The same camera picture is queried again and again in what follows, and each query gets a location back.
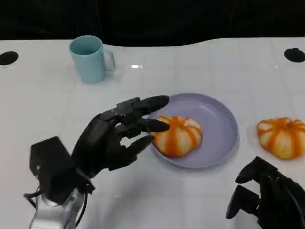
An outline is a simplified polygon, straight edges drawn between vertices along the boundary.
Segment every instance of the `black hole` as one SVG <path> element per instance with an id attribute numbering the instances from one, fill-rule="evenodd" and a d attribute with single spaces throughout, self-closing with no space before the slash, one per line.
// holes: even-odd
<path id="1" fill-rule="evenodd" d="M 305 61 L 305 53 L 299 50 L 298 48 L 287 49 L 284 52 L 284 56 L 288 60 L 296 63 L 301 63 Z"/>
<path id="2" fill-rule="evenodd" d="M 0 55 L 0 65 L 9 65 L 18 59 L 18 53 L 10 51 Z"/>

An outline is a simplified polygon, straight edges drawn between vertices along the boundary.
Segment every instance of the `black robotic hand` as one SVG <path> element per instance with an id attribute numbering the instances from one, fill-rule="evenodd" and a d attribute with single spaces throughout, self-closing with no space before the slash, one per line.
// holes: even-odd
<path id="1" fill-rule="evenodd" d="M 256 157 L 239 173 L 236 183 L 254 180 L 259 195 L 238 185 L 228 206 L 226 217 L 232 219 L 244 210 L 258 218 L 262 229 L 305 229 L 305 191 L 276 167 Z"/>
<path id="2" fill-rule="evenodd" d="M 33 144 L 30 169 L 39 180 L 39 193 L 57 204 L 63 204 L 75 188 L 82 193 L 92 193 L 94 186 L 90 178 L 104 168 L 114 170 L 130 165 L 154 140 L 148 135 L 126 148 L 121 145 L 122 138 L 169 129 L 167 123 L 142 118 L 168 102 L 168 96 L 134 98 L 98 114 L 83 131 L 71 156 L 58 137 Z M 25 197 L 31 202 L 35 195 L 26 194 Z"/>
<path id="3" fill-rule="evenodd" d="M 168 102 L 168 96 L 156 96 L 142 101 L 134 98 L 98 114 L 77 141 L 72 159 L 90 178 L 95 177 L 104 168 L 114 170 L 130 165 L 154 140 L 154 137 L 151 135 L 142 137 L 128 148 L 121 145 L 122 138 L 133 138 L 141 132 L 168 130 L 167 123 L 142 118 L 166 106 Z"/>

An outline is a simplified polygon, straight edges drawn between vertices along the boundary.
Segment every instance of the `mug handle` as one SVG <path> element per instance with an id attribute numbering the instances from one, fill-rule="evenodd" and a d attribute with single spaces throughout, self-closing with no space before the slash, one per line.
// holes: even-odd
<path id="1" fill-rule="evenodd" d="M 108 68 L 108 69 L 106 68 L 105 71 L 107 71 L 107 72 L 113 72 L 114 69 L 115 69 L 115 61 L 114 61 L 113 52 L 111 52 L 110 50 L 103 50 L 103 52 L 110 56 L 111 65 L 112 65 L 112 68 Z"/>

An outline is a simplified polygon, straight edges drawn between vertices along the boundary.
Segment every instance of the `robotic hand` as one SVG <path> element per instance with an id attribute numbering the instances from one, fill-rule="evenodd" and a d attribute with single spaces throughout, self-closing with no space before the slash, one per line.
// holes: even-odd
<path id="1" fill-rule="evenodd" d="M 84 214 L 87 193 L 95 189 L 90 178 L 105 168 L 114 170 L 130 165 L 154 140 L 147 135 L 126 148 L 121 145 L 124 137 L 168 130 L 169 125 L 164 122 L 142 118 L 168 102 L 168 96 L 142 101 L 134 98 L 98 114 L 83 131 L 71 156 L 58 137 L 32 145 L 30 169 L 39 180 L 39 188 L 35 193 L 24 194 L 36 208 L 30 229 L 75 229 Z"/>
<path id="2" fill-rule="evenodd" d="M 238 185 L 227 209 L 227 219 L 241 209 L 257 216 L 262 229 L 305 229 L 305 191 L 298 183 L 259 157 L 242 169 L 236 183 L 251 180 L 259 183 L 261 197 Z"/>

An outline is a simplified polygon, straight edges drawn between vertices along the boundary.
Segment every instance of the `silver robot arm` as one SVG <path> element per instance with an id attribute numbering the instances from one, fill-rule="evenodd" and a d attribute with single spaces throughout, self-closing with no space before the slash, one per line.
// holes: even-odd
<path id="1" fill-rule="evenodd" d="M 75 188 L 62 205 L 48 200 L 44 194 L 37 196 L 36 213 L 29 229 L 75 229 L 78 212 L 82 205 L 86 206 L 85 196 Z"/>

